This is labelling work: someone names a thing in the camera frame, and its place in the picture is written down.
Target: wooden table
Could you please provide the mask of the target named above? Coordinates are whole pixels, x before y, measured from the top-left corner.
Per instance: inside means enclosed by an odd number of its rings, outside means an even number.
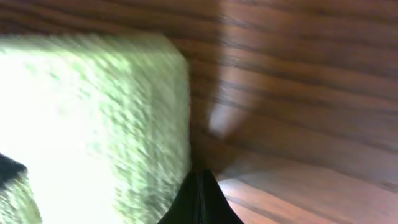
[[[7,34],[165,33],[246,223],[398,223],[398,2],[0,0]]]

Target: wooden surface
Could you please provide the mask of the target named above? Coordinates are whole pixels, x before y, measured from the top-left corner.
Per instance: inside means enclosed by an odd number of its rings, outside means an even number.
[[[246,223],[398,223],[398,2],[0,0],[0,31],[163,32]]]

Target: green object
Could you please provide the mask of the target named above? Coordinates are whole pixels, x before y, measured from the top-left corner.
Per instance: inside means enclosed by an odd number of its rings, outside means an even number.
[[[187,64],[166,38],[3,37],[0,68],[0,153],[27,167],[2,224],[160,220],[190,169]]]

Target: light green sponge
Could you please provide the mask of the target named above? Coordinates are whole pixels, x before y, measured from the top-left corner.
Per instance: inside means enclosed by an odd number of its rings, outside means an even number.
[[[187,63],[166,38],[3,37],[0,69],[0,153],[27,167],[2,224],[160,220],[190,169]]]

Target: green fabric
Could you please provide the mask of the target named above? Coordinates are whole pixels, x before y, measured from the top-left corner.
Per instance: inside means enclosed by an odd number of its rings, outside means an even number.
[[[3,224],[157,223],[190,168],[167,39],[3,37],[0,67],[0,153],[28,169],[0,192]]]

